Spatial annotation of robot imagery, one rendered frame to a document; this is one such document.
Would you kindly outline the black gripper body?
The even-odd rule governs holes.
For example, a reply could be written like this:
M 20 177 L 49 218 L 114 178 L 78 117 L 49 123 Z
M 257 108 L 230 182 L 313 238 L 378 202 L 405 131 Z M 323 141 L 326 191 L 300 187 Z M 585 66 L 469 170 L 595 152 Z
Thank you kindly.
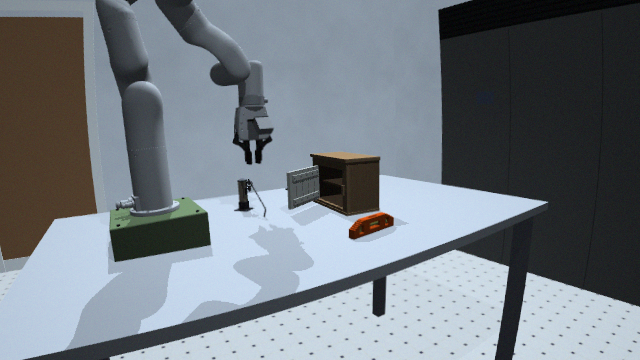
M 256 106 L 256 107 L 254 107 Z M 259 106 L 259 107 L 257 107 Z M 267 109 L 264 105 L 242 105 L 236 108 L 235 121 L 234 121 L 234 136 L 238 127 L 239 140 L 264 140 L 268 139 L 268 135 L 257 135 L 257 132 L 252 124 L 252 121 L 247 122 L 249 119 L 253 119 L 254 116 L 268 116 Z M 236 128 L 236 131 L 235 131 Z

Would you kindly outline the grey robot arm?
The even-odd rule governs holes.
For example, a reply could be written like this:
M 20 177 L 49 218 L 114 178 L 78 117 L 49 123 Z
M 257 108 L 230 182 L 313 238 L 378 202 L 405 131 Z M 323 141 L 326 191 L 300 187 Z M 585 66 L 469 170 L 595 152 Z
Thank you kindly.
M 131 216 L 149 217 L 173 212 L 180 203 L 172 198 L 162 97 L 154 85 L 148 54 L 130 7 L 136 1 L 95 0 L 95 3 L 122 99 L 134 195 L 117 201 L 116 208 L 134 207 L 130 209 Z M 211 80 L 219 86 L 238 85 L 239 106 L 268 103 L 263 93 L 262 63 L 248 61 L 238 44 L 212 25 L 195 2 L 190 1 L 155 0 L 185 42 L 206 49 L 219 60 L 210 70 Z

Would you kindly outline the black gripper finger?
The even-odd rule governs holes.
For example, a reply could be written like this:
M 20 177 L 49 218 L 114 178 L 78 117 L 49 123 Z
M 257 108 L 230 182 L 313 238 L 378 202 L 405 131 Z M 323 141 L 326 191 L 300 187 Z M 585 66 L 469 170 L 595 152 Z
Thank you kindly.
M 265 147 L 266 144 L 270 143 L 272 141 L 271 136 L 268 139 L 263 140 L 256 140 L 256 150 L 255 150 L 255 163 L 257 164 L 261 164 L 261 160 L 262 160 L 262 150 Z M 260 142 L 260 145 L 259 145 Z
M 239 141 L 239 137 L 236 131 L 236 134 L 233 139 L 233 144 L 241 146 L 241 148 L 245 151 L 245 162 L 249 165 L 252 165 L 252 152 L 250 151 L 250 140 L 249 141 Z

